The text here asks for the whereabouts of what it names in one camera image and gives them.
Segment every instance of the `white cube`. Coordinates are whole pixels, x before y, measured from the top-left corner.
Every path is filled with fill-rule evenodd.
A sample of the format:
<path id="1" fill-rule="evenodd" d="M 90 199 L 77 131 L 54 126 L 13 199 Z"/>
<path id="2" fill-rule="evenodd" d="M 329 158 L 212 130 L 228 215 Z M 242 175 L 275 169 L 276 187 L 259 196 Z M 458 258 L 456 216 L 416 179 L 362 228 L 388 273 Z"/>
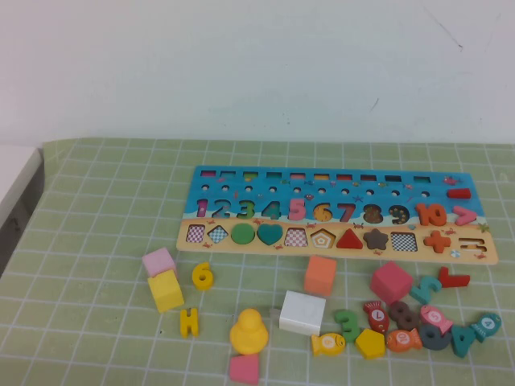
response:
<path id="1" fill-rule="evenodd" d="M 287 291 L 282 304 L 279 328 L 303 335 L 320 335 L 325 299 Z"/>

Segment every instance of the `green circle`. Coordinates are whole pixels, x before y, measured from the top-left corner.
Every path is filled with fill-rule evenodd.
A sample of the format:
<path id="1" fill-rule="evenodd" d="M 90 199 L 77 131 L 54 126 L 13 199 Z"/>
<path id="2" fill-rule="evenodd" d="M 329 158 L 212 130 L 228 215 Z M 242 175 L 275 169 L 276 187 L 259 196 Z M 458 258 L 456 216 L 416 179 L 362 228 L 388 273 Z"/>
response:
<path id="1" fill-rule="evenodd" d="M 231 238 L 236 244 L 245 245 L 254 240 L 255 231 L 249 224 L 238 224 L 231 231 Z"/>

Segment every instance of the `orange cube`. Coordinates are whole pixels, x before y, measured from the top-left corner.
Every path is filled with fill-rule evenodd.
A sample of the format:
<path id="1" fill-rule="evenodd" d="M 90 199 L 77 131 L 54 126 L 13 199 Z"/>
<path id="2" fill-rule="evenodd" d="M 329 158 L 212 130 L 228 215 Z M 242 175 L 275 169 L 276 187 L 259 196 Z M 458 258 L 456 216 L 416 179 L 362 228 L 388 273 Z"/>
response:
<path id="1" fill-rule="evenodd" d="M 330 296 L 335 274 L 336 260 L 311 256 L 304 278 L 304 290 L 312 294 Z"/>

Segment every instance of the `red triangle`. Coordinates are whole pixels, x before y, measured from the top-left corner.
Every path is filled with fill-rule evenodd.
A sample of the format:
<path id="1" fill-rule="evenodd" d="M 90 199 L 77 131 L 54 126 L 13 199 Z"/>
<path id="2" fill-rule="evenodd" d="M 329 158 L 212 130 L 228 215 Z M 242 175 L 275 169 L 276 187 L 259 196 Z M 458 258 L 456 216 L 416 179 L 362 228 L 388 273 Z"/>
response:
<path id="1" fill-rule="evenodd" d="M 363 243 L 356 236 L 356 233 L 352 231 L 351 228 L 347 229 L 341 239 L 338 240 L 336 244 L 337 248 L 347 248 L 347 249 L 362 249 Z"/>

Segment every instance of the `white wall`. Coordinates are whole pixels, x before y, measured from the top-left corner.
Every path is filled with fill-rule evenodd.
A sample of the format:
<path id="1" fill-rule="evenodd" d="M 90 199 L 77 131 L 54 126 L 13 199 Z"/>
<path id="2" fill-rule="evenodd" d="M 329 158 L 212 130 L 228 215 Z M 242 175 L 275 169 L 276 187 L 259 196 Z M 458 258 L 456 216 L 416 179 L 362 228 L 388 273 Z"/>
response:
<path id="1" fill-rule="evenodd" d="M 515 142 L 514 40 L 511 0 L 0 0 L 0 141 Z"/>

